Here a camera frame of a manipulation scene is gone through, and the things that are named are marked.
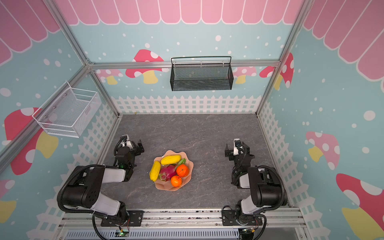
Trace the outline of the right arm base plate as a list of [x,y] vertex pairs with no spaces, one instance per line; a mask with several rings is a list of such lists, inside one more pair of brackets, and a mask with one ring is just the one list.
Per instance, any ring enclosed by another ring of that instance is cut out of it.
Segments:
[[245,215],[241,211],[232,209],[223,209],[222,224],[223,226],[262,226],[263,221],[261,217],[254,215]]

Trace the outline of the pink scalloped fruit bowl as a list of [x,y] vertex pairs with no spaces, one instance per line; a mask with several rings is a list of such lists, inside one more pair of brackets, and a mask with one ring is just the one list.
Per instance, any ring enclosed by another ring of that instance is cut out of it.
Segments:
[[163,157],[170,156],[170,155],[181,155],[181,157],[183,159],[186,159],[185,165],[189,168],[189,174],[186,177],[182,177],[182,184],[177,188],[171,184],[171,181],[164,182],[160,179],[157,179],[155,181],[155,186],[158,190],[177,191],[180,188],[182,188],[184,185],[186,185],[192,178],[192,171],[194,168],[194,163],[188,159],[187,154],[185,152],[176,153],[172,150],[168,150],[168,151],[166,151],[166,153],[162,157],[156,157],[154,162],[155,161],[160,162]]

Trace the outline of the pink dragon fruit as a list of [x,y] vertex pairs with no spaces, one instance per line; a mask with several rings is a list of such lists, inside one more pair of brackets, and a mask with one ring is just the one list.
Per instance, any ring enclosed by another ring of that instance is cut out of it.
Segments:
[[182,159],[175,165],[167,165],[166,167],[163,167],[160,170],[159,179],[164,182],[170,181],[172,177],[177,175],[177,168],[185,162],[186,159]]

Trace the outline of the black mesh wall basket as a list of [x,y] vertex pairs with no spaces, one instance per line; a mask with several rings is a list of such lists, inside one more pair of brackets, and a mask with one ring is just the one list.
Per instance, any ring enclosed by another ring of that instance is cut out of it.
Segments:
[[232,57],[171,58],[170,84],[173,91],[226,91],[234,82]]

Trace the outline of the aluminium front rail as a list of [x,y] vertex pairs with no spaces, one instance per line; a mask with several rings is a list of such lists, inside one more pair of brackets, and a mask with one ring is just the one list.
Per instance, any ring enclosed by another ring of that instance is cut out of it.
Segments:
[[[136,229],[224,228],[221,208],[145,209],[143,220]],[[266,212],[268,228],[305,228],[298,208],[280,208]],[[92,229],[90,214],[65,214],[58,227],[63,229]]]

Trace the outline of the large orange tangerine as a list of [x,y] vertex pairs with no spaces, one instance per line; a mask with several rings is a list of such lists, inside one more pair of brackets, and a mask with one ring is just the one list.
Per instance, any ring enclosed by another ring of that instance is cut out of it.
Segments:
[[187,165],[181,164],[177,167],[177,175],[181,178],[185,178],[190,173]]

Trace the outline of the small orange with stem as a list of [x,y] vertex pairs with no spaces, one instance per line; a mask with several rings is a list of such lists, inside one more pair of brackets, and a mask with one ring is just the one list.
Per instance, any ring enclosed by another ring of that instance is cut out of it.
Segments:
[[183,184],[182,177],[176,175],[171,178],[171,184],[174,188],[178,188]]

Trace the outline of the small yellow fruit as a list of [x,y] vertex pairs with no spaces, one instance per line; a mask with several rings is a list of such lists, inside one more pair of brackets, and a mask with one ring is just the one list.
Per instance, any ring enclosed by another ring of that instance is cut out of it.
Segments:
[[168,155],[161,159],[160,163],[162,165],[174,165],[177,164],[182,159],[181,155]]

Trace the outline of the long yellow fruit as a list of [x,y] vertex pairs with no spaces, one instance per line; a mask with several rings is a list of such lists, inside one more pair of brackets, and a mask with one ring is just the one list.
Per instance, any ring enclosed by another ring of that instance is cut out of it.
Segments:
[[162,168],[161,163],[159,161],[154,161],[152,169],[149,173],[151,181],[155,182],[158,179],[161,168]]

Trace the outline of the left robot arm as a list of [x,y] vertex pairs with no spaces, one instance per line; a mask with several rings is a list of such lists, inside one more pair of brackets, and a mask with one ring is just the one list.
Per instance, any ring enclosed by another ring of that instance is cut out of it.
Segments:
[[145,152],[141,141],[135,143],[127,135],[120,138],[114,148],[111,166],[77,166],[57,195],[60,210],[66,213],[88,213],[121,226],[130,217],[125,203],[101,193],[103,184],[128,182],[133,173],[135,158]]

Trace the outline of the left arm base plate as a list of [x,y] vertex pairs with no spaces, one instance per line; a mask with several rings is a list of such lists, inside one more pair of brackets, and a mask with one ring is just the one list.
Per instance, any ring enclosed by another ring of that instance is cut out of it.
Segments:
[[116,216],[108,216],[102,219],[102,227],[140,227],[144,211],[130,210],[125,213],[119,212]]

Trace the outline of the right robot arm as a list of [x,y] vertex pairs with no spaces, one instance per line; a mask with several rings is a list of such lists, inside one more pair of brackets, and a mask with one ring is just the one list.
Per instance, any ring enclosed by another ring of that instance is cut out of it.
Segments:
[[225,149],[225,156],[234,162],[231,184],[238,189],[250,190],[250,195],[230,207],[222,208],[224,226],[261,225],[260,214],[274,211],[288,203],[284,183],[275,168],[269,166],[251,166],[255,158],[250,147],[240,139],[234,139],[234,148]]

